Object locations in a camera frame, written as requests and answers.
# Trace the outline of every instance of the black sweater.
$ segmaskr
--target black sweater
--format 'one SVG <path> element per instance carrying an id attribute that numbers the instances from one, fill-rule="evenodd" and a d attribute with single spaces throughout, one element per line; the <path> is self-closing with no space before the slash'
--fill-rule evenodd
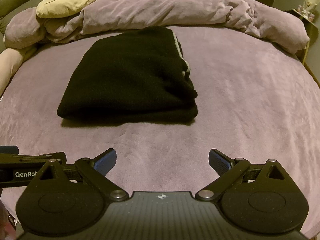
<path id="1" fill-rule="evenodd" d="M 111 122 L 187 122 L 197 116 L 175 34 L 148 27 L 100 39 L 84 54 L 63 95 L 58 116 Z"/>

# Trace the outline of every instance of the triangular cutout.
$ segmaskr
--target triangular cutout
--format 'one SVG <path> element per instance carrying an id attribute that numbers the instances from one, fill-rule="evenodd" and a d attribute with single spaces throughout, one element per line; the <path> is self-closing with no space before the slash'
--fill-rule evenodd
<path id="1" fill-rule="evenodd" d="M 53 167 L 50 167 L 50 166 L 47 167 L 47 169 L 44 171 L 44 173 L 40 177 L 41 180 L 54 179 L 54 178 L 55 178 L 54 169 Z"/>
<path id="2" fill-rule="evenodd" d="M 284 179 L 284 176 L 278 170 L 276 166 L 270 168 L 269 179 Z"/>

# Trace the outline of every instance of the smiley face pillow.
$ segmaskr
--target smiley face pillow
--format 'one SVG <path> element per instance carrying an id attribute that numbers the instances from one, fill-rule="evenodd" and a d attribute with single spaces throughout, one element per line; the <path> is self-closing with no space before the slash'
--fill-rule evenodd
<path id="1" fill-rule="evenodd" d="M 95 0 L 43 0 L 36 13 L 40 18 L 63 18 L 80 12 Z"/>

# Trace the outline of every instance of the silver screw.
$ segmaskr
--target silver screw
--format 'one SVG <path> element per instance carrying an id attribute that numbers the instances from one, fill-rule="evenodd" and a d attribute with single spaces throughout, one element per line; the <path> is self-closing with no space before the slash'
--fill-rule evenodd
<path id="1" fill-rule="evenodd" d="M 204 190 L 200 190 L 198 192 L 198 195 L 202 198 L 211 198 L 213 197 L 214 193 L 211 190 L 204 189 Z"/>
<path id="2" fill-rule="evenodd" d="M 110 193 L 110 196 L 115 199 L 120 199 L 126 196 L 126 192 L 121 189 L 114 190 Z"/>

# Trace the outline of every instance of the white crosshair logo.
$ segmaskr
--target white crosshair logo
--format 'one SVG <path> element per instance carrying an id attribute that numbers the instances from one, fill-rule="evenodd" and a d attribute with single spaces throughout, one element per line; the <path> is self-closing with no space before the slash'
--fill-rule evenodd
<path id="1" fill-rule="evenodd" d="M 161 193 L 159 196 L 158 196 L 158 198 L 160 198 L 161 200 L 162 199 L 165 199 L 167 196 L 165 195 L 165 194 L 163 194 L 163 193 Z"/>

